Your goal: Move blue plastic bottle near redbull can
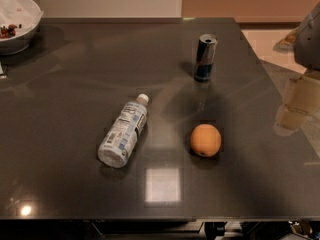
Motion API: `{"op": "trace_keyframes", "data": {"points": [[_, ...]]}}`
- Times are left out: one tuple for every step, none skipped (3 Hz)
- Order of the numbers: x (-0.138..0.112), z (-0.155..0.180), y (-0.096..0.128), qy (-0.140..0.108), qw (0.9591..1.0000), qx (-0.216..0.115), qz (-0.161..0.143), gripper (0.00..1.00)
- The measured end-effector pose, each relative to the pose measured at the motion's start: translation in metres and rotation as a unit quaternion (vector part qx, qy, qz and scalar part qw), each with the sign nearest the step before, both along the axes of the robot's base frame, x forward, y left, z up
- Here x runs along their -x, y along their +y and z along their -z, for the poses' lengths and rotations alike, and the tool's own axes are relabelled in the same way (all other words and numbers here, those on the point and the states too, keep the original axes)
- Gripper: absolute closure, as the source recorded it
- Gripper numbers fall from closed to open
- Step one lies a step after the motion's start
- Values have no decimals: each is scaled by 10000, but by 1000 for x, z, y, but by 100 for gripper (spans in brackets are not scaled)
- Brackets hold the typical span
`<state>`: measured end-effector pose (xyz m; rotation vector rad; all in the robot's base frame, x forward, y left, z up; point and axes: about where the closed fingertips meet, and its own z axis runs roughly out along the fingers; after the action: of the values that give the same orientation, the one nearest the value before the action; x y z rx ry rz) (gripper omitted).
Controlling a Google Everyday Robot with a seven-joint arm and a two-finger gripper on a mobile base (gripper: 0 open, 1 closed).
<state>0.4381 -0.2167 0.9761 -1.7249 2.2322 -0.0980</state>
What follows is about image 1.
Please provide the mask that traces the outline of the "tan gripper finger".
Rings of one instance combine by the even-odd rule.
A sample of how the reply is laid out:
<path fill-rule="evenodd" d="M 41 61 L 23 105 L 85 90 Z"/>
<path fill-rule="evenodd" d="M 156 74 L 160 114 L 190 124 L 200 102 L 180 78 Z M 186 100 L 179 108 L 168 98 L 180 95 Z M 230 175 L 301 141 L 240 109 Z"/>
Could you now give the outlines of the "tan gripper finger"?
<path fill-rule="evenodd" d="M 274 132 L 279 136 L 290 136 L 307 121 L 308 116 L 298 111 L 291 111 L 286 105 L 281 105 L 276 113 Z"/>

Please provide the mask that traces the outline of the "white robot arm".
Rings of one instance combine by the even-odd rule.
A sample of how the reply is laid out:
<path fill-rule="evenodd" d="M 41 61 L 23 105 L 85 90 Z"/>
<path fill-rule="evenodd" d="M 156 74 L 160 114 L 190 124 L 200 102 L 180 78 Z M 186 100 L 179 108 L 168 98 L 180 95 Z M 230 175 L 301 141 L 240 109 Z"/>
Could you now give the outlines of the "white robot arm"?
<path fill-rule="evenodd" d="M 306 71 L 287 82 L 274 131 L 280 136 L 296 132 L 320 108 L 320 3 L 297 28 L 293 44 L 294 60 Z"/>

